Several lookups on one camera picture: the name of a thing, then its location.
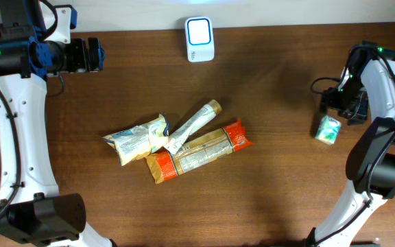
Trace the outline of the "green tissue pack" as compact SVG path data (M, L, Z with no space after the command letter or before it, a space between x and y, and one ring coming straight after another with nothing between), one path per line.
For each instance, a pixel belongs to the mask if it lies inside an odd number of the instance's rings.
M336 142L341 126L340 121L325 115L320 121L315 139L327 145L333 145Z

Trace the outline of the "cream snack bag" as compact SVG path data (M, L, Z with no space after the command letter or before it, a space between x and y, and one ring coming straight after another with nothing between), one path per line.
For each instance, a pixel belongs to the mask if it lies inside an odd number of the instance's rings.
M121 166L155 153L168 138L169 122L163 113L147 123L102 137L118 154Z

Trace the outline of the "white tube gold cap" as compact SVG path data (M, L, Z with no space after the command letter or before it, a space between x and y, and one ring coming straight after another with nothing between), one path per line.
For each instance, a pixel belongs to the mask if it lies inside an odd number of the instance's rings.
M164 148L171 154L176 154L192 134L214 119L221 111L222 107L219 102L212 99L207 104L203 105L203 107L179 127L179 129L169 135Z

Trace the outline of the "orange spaghetti packet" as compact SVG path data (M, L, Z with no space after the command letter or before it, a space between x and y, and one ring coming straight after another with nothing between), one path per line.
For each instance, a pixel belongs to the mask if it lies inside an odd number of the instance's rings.
M176 154L164 151L145 158L156 184L251 146L240 120L185 143Z

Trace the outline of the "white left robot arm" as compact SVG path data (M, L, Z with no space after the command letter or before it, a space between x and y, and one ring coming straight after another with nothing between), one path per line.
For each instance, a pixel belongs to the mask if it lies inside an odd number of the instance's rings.
M98 72L97 38L72 38L77 11L48 1L0 1L0 235L35 246L112 246L86 219L81 195L62 196L49 159L47 81Z

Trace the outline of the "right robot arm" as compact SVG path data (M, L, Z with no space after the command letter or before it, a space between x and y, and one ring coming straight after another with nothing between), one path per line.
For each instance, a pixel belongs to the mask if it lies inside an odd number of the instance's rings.
M369 217L395 197L395 51L363 41L352 46L336 86L320 92L316 139L332 143L339 123L371 121L346 161L346 186L330 215L312 228L304 246L352 246Z

